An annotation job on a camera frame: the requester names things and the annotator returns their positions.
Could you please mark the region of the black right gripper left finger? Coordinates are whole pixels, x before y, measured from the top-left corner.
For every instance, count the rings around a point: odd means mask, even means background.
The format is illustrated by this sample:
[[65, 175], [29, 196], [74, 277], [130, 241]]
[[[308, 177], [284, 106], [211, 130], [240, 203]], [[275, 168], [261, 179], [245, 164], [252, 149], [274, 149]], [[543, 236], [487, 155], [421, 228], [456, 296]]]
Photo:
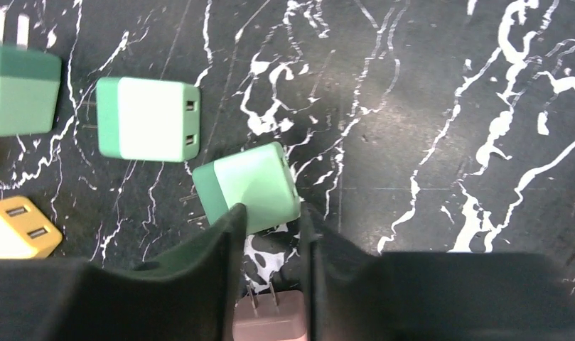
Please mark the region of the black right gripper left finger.
[[228, 340], [247, 211], [130, 270], [0, 260], [0, 340]]

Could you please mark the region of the green usb plug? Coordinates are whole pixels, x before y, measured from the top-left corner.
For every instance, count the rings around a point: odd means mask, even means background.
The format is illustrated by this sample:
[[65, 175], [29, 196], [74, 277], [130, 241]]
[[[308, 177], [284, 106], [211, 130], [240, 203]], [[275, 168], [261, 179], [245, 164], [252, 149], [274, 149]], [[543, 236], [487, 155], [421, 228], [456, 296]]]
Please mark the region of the green usb plug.
[[44, 134], [53, 128], [62, 60], [28, 48], [30, 18], [18, 16], [15, 45], [5, 45], [0, 7], [0, 137]]

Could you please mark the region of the mauve plug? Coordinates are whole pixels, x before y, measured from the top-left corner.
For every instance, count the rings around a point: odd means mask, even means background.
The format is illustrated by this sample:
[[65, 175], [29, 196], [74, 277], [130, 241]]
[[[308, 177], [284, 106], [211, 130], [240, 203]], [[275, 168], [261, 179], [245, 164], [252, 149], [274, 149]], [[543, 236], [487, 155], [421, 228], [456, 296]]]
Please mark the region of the mauve plug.
[[234, 341], [308, 340], [305, 296], [301, 291], [256, 294], [250, 285], [238, 300], [232, 324]]

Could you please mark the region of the yellow usb plug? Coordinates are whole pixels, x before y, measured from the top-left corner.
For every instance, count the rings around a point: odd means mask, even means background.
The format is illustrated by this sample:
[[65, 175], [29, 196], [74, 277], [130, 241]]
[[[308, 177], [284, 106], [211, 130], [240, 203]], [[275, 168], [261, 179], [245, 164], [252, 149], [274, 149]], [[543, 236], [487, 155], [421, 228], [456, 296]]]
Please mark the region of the yellow usb plug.
[[62, 242], [59, 229], [24, 196], [0, 200], [0, 259], [42, 259]]

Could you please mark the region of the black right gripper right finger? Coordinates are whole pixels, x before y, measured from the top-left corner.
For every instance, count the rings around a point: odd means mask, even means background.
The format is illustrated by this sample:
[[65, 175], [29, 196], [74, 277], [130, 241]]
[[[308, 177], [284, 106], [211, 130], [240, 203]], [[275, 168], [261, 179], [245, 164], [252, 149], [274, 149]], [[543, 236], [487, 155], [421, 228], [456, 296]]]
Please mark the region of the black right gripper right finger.
[[548, 258], [364, 252], [301, 206], [313, 340], [575, 340], [575, 302]]

